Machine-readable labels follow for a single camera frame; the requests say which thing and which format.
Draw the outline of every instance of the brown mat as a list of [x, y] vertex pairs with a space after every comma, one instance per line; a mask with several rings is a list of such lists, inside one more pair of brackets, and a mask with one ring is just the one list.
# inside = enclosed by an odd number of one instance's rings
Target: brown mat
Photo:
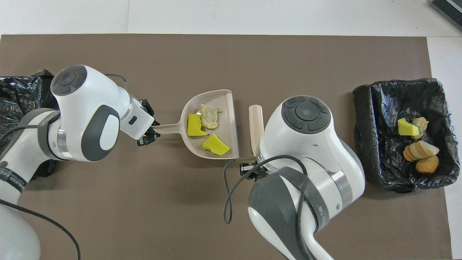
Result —
[[[123, 75], [162, 124], [176, 123], [196, 94], [232, 90], [241, 156], [251, 155], [252, 104], [263, 106], [267, 121], [284, 99], [316, 96], [332, 110], [339, 137], [354, 146], [355, 87], [431, 76], [426, 39], [414, 37], [1, 37], [0, 75], [42, 68], [56, 74], [74, 64]], [[196, 157], [179, 135], [137, 147], [121, 134], [104, 160], [60, 163], [51, 177], [31, 182], [20, 205], [66, 226], [83, 259], [283, 259], [249, 220], [251, 181], [233, 197], [232, 224], [223, 223], [224, 164]], [[231, 184], [238, 179], [237, 165], [229, 176]], [[25, 219], [40, 237], [42, 259], [75, 259], [64, 233], [36, 217]], [[367, 186], [316, 237], [335, 259], [451, 258], [443, 189], [397, 195]]]

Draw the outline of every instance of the bread slice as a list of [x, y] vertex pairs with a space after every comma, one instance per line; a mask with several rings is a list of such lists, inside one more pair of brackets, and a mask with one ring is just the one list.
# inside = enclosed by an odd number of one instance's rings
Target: bread slice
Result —
[[419, 150], [417, 149], [417, 143], [411, 143], [409, 147], [411, 149], [412, 155], [414, 155], [415, 158], [420, 160], [428, 157], [425, 154], [419, 153]]
[[404, 159], [406, 159], [407, 161], [413, 162], [413, 161], [417, 161], [417, 160], [418, 160], [418, 159], [415, 158], [415, 156], [412, 154], [410, 145], [408, 145], [408, 146], [406, 146], [406, 148], [404, 148], [403, 155], [404, 155]]
[[437, 153], [439, 153], [439, 149], [438, 147], [436, 146], [433, 146], [425, 141], [418, 141], [417, 144], [422, 148], [422, 150], [428, 155], [428, 156], [431, 156], [431, 155], [436, 155]]

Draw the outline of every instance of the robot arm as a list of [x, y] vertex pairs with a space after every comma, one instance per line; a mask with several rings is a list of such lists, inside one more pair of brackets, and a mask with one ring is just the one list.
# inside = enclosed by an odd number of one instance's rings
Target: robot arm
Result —
[[[138, 140], [155, 141], [158, 124], [146, 100], [140, 103], [93, 68], [76, 65], [51, 83], [60, 110], [35, 109], [26, 114], [0, 155], [0, 199], [17, 204], [38, 166], [49, 159], [98, 161], [114, 147], [119, 130]], [[16, 210], [0, 205], [0, 259], [37, 260], [35, 231]]]
[[[306, 168], [288, 159], [290, 155]], [[282, 102], [261, 137], [257, 162], [266, 177], [250, 192], [248, 212], [258, 232], [287, 259], [332, 259], [313, 234], [356, 200], [365, 177], [354, 152], [338, 138], [321, 100], [296, 96]]]

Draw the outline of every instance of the beige dustpan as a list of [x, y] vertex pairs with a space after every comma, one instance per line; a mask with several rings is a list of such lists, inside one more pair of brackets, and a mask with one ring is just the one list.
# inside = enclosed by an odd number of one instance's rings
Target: beige dustpan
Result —
[[[196, 114], [199, 104], [204, 104], [210, 109], [219, 108], [223, 113], [218, 114], [218, 127], [215, 129], [203, 129], [205, 132], [216, 134], [218, 138], [229, 146], [229, 151], [219, 156], [202, 148], [202, 143], [209, 136], [193, 136], [186, 134], [188, 127], [188, 114]], [[227, 89], [214, 90], [199, 94], [189, 100], [183, 108], [180, 121], [176, 124], [155, 126], [154, 130], [159, 134], [178, 133], [183, 138], [184, 144], [195, 155], [207, 159], [234, 159], [239, 157], [239, 145], [237, 142], [236, 114], [232, 92]]]

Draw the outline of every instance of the black garbage bag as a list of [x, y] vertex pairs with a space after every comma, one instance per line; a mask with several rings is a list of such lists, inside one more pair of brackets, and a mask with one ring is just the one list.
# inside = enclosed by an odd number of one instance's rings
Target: black garbage bag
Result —
[[[0, 134], [15, 127], [25, 114], [36, 108], [58, 108], [50, 91], [52, 80], [53, 75], [45, 69], [33, 76], [0, 76]], [[0, 143], [0, 153], [10, 142], [11, 136]], [[54, 160], [45, 161], [32, 178], [50, 176], [55, 164]]]
[[[382, 189], [407, 193], [454, 183], [459, 175], [457, 141], [443, 87], [436, 79], [379, 81], [353, 91], [355, 142], [366, 179]], [[415, 142], [398, 134], [397, 121], [425, 117], [428, 127], [420, 140], [439, 148], [439, 166], [420, 174], [416, 162], [404, 159], [404, 148]]]

